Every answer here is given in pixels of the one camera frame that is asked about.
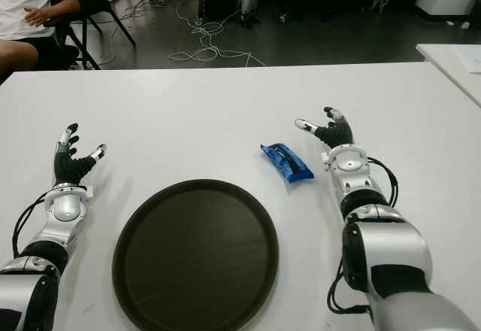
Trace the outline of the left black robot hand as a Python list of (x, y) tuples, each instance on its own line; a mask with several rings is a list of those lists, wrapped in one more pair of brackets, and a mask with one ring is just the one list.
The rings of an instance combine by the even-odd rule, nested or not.
[(77, 149), (73, 145), (80, 137), (75, 135), (78, 124), (72, 123), (67, 126), (56, 142), (53, 158), (53, 186), (60, 184), (79, 185), (81, 180), (92, 170), (94, 165), (106, 155), (107, 145), (100, 144), (89, 155), (81, 158), (73, 158)]

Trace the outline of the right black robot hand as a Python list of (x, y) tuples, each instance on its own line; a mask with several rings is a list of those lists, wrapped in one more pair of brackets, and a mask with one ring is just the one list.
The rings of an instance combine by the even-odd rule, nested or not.
[(332, 107), (324, 107), (323, 111), (330, 119), (327, 126), (318, 126), (304, 119), (296, 119), (295, 126), (314, 135), (330, 148), (353, 144), (352, 130), (345, 116), (338, 109)]

